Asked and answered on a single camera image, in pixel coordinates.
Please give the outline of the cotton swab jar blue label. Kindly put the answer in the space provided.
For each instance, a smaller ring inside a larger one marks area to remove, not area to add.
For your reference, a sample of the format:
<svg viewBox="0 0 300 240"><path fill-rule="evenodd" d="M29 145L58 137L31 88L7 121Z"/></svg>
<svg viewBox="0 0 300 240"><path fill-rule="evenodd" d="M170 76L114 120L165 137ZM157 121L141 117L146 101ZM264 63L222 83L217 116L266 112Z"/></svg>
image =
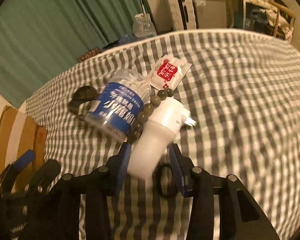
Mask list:
<svg viewBox="0 0 300 240"><path fill-rule="evenodd" d="M117 71L84 116L103 134L124 142L132 124L149 100L151 86L137 71Z"/></svg>

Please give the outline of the black sunglasses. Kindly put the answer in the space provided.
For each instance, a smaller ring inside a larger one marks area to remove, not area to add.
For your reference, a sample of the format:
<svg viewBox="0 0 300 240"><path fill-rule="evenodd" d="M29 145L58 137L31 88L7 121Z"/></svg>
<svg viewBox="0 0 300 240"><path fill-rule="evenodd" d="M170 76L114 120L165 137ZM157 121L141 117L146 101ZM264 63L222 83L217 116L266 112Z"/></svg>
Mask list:
<svg viewBox="0 0 300 240"><path fill-rule="evenodd" d="M79 114L81 104L91 102L99 97L99 92L93 86L82 86L72 96L68 103L68 111L75 115L79 120L84 120L84 115Z"/></svg>

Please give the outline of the white power adapter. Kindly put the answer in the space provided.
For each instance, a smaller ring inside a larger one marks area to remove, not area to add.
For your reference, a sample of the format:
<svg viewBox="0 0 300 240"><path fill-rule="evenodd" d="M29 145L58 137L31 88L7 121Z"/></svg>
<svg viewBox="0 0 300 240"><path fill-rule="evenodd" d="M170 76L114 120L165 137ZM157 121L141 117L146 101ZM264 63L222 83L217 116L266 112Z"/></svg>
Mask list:
<svg viewBox="0 0 300 240"><path fill-rule="evenodd" d="M180 129L186 125L196 126L191 112L174 98L166 98L150 115L143 132L132 147L127 172L131 176L148 180L151 178L161 156L165 153Z"/></svg>

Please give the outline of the brown cardboard box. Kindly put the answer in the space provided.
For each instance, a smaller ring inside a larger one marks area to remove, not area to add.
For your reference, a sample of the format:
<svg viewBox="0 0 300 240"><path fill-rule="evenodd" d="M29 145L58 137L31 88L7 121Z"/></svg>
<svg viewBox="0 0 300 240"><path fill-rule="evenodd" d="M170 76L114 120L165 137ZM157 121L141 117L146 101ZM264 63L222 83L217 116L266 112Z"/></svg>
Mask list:
<svg viewBox="0 0 300 240"><path fill-rule="evenodd" d="M5 106L0 117L0 174L27 150L33 150L34 160L17 177L12 191L21 191L35 171L43 165L47 130L12 106Z"/></svg>

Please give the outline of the grey white checkered bedsheet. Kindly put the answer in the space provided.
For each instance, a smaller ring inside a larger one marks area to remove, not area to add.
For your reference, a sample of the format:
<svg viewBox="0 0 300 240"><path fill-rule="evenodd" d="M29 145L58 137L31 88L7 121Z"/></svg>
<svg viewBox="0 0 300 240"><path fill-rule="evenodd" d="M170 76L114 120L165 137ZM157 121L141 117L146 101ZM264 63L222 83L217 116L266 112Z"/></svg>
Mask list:
<svg viewBox="0 0 300 240"><path fill-rule="evenodd" d="M62 173L87 174L119 144L68 111L74 92L101 92L120 69L147 75L164 55L190 70L174 91L197 125L176 137L182 154L210 174L236 175L281 239L300 226L300 52L276 38L242 30L173 32L108 50L73 66L26 101L47 129L46 159Z"/></svg>

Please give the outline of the brown patterned bag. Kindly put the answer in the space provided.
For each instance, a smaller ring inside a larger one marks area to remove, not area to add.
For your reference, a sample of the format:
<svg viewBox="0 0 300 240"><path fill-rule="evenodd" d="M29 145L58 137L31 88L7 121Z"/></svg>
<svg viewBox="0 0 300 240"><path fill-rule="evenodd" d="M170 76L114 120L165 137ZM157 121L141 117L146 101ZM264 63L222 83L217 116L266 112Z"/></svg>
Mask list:
<svg viewBox="0 0 300 240"><path fill-rule="evenodd" d="M85 54L79 56L76 60L78 63L83 62L85 60L88 60L98 54L100 54L102 51L99 48L93 48L89 51L87 51Z"/></svg>

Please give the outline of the red white sachet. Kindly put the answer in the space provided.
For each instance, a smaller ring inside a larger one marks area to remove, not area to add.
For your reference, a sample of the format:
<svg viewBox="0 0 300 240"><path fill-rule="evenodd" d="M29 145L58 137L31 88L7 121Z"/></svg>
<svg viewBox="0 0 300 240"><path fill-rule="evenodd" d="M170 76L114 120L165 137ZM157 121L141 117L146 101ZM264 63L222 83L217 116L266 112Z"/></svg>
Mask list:
<svg viewBox="0 0 300 240"><path fill-rule="evenodd" d="M157 90L175 90L192 64L173 55L164 55L153 65L146 81Z"/></svg>

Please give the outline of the green curtain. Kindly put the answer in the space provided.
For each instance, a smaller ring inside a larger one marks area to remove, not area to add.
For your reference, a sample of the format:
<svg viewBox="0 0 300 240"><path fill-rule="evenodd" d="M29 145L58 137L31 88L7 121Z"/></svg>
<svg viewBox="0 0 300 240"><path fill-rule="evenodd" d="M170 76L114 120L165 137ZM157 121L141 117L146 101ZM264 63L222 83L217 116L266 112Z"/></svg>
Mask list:
<svg viewBox="0 0 300 240"><path fill-rule="evenodd" d="M0 6L0 95L19 107L79 56L132 32L147 0L5 0Z"/></svg>

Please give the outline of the large clear water bottle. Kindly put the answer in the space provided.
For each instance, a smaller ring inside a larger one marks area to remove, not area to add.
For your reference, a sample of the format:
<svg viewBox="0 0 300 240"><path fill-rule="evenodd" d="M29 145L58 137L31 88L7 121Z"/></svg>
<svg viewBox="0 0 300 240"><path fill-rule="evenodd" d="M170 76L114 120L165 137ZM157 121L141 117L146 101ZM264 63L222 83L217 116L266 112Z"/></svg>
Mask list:
<svg viewBox="0 0 300 240"><path fill-rule="evenodd" d="M157 36L153 22L144 14L134 16L133 34L137 38L149 38Z"/></svg>

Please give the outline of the white suitcase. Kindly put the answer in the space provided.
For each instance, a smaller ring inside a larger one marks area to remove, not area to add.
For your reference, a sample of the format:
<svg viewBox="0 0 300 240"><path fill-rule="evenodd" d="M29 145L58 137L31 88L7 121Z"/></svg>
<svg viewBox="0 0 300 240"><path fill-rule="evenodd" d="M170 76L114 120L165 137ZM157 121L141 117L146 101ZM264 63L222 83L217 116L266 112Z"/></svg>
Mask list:
<svg viewBox="0 0 300 240"><path fill-rule="evenodd" d="M165 0L174 31L196 29L196 16L192 0Z"/></svg>

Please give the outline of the wooden desk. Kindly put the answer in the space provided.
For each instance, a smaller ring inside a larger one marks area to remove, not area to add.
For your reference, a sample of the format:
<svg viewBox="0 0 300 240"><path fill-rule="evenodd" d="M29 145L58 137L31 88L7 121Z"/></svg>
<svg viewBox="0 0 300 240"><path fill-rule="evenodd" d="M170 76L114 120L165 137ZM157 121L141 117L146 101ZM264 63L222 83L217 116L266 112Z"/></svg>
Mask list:
<svg viewBox="0 0 300 240"><path fill-rule="evenodd" d="M281 37L289 40L293 36L296 14L287 6L281 5L273 0L238 0L242 2L242 28L245 29L247 20L247 4L258 7L261 14L265 14L267 22L264 24L269 29L269 33L274 37ZM234 0L228 0L231 24L235 25Z"/></svg>

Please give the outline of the grey mini fridge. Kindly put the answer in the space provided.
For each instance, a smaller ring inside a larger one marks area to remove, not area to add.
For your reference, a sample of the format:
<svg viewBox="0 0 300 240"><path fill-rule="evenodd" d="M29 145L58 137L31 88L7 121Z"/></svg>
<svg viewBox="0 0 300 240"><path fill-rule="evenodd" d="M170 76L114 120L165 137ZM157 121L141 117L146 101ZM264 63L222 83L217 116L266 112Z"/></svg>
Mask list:
<svg viewBox="0 0 300 240"><path fill-rule="evenodd" d="M226 0L193 0L199 29L226 28Z"/></svg>

